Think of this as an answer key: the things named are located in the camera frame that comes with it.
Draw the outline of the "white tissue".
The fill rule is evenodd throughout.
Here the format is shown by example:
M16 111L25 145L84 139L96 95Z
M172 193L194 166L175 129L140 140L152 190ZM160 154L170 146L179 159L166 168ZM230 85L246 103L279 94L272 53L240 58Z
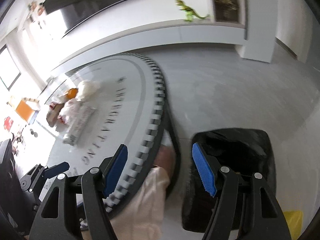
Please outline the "white tissue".
M99 81L83 80L78 84L77 101L86 101L100 89Z

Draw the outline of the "yellow bag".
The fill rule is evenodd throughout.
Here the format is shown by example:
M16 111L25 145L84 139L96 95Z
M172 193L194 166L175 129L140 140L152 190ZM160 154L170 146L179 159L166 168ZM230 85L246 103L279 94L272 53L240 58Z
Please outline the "yellow bag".
M289 227L291 238L297 240L302 232L303 211L285 211L284 217Z

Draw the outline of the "brown cardboard box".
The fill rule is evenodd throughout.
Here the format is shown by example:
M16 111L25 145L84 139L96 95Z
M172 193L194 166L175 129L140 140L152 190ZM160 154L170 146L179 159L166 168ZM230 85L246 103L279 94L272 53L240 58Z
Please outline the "brown cardboard box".
M52 102L49 105L49 111L47 113L46 120L47 120L48 125L50 127L55 126L55 124L57 122L58 115L59 115L61 109L63 109L64 105L65 105L64 103L57 103L57 102Z

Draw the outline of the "white plastic wrapper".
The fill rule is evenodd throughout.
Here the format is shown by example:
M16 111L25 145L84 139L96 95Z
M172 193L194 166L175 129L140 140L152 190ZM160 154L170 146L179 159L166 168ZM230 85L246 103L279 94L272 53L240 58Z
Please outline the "white plastic wrapper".
M90 117L97 109L87 102L75 98L67 101L61 109L58 120L67 126L63 143L75 146Z

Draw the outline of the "orange children's chair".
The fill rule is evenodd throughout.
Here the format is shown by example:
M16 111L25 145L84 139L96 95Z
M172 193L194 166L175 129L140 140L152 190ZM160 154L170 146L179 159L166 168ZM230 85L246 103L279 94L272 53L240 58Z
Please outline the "orange children's chair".
M15 109L16 113L26 122L29 122L36 112L31 106L28 105L28 102L39 105L39 100L37 99L22 98Z

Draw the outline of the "orange fruit peel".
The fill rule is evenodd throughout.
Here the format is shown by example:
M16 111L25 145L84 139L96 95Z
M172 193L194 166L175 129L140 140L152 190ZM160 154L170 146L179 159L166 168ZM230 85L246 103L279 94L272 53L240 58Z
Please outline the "orange fruit peel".
M66 92L66 98L68 100L71 100L71 99L76 97L77 93L78 93L78 89L77 88L71 88Z

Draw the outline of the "green toy dinosaur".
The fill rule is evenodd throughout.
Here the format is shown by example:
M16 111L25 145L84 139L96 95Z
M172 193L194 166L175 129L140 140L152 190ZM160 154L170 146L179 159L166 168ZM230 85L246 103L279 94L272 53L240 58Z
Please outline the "green toy dinosaur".
M185 12L185 21L193 22L194 18L198 18L200 20L205 20L210 18L210 14L206 16L200 16L193 8L187 6L183 0L175 0L176 5L179 7L180 11Z

